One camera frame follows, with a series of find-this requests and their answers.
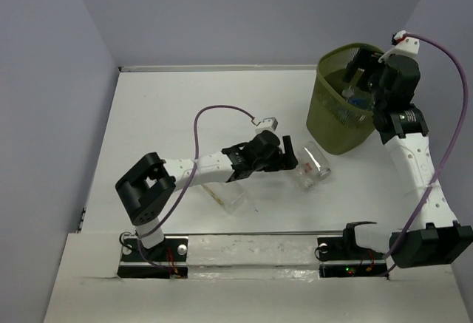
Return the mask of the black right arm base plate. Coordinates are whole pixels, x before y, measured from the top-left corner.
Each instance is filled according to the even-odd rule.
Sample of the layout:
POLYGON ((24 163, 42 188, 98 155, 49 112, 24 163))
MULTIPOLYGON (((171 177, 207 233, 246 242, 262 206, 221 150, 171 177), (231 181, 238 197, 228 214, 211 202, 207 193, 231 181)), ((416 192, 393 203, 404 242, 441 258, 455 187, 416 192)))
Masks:
POLYGON ((314 256, 319 261, 322 279, 389 276, 382 254, 365 248, 349 248, 342 237, 319 237, 314 256))

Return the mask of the clear jar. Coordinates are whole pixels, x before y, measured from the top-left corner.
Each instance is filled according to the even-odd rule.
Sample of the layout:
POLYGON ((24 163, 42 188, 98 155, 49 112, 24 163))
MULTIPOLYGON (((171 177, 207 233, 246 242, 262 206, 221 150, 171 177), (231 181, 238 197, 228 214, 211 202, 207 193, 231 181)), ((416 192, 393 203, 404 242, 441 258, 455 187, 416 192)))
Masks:
POLYGON ((330 164, 318 146, 310 141, 299 151, 304 171, 316 180, 324 180, 331 174, 330 164))

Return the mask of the clear ribbed water bottle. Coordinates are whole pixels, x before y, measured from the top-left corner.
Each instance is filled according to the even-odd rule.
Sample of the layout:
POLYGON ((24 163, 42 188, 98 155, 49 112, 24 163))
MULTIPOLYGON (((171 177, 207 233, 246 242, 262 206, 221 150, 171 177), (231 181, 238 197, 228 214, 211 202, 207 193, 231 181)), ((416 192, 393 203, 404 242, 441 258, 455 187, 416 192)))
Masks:
POLYGON ((357 86, 349 85, 347 88, 341 91, 341 96, 348 99, 365 99, 367 97, 366 92, 362 91, 357 86))

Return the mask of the red cap clear bottle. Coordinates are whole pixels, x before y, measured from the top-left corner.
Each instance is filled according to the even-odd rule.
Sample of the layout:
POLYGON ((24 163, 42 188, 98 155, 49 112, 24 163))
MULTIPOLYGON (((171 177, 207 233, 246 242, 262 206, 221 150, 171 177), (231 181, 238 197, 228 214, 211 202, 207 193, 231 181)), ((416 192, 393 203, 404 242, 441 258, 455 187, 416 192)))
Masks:
POLYGON ((309 191, 317 183, 317 174, 310 164, 299 164, 293 170, 293 179, 302 191, 309 191))

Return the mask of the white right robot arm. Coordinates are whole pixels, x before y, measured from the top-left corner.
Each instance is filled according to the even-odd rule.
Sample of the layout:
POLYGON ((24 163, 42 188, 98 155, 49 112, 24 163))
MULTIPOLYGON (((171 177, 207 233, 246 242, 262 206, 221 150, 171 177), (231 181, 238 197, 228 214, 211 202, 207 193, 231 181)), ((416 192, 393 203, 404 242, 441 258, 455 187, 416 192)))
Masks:
POLYGON ((341 252, 356 258, 374 251, 399 268, 453 263, 472 243, 472 227, 461 225, 449 207, 429 150, 428 127, 413 103, 421 78, 415 59, 389 56, 362 47, 347 65, 343 80, 361 74, 356 86, 368 92, 372 120, 401 179, 409 219, 401 229, 376 222, 346 225, 341 252))

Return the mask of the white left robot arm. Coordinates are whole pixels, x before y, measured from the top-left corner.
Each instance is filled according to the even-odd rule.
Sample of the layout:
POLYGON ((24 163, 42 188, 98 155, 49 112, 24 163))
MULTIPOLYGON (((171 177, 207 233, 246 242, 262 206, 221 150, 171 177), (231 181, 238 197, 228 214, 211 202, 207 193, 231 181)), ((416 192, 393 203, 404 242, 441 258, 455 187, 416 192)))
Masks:
POLYGON ((145 154, 116 182, 115 190, 135 227, 138 251, 155 260, 162 255, 165 242, 160 213, 173 193, 183 198, 185 190, 193 186, 231 183, 254 172, 289 171, 297 165, 290 136, 278 138, 263 131, 248 142, 195 160, 164 160, 155 152, 145 154))

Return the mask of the blue label water bottle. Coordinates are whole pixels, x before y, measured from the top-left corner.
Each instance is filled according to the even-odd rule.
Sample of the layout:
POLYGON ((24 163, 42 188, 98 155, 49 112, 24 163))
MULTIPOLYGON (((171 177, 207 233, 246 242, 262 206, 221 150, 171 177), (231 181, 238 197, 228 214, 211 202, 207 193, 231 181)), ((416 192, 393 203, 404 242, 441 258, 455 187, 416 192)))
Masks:
POLYGON ((347 102, 358 109, 365 111, 372 110, 372 101, 370 98, 359 98, 352 96, 351 98, 347 99, 347 102))

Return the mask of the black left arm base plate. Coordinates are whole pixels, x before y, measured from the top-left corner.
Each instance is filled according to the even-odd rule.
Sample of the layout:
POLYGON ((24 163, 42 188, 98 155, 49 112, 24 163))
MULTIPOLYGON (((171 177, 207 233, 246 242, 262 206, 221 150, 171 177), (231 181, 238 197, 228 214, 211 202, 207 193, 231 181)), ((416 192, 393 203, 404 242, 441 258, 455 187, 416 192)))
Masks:
POLYGON ((168 236, 158 249, 143 249, 140 255, 137 239, 123 233, 118 263, 122 279, 186 279, 188 277, 188 237, 168 236))

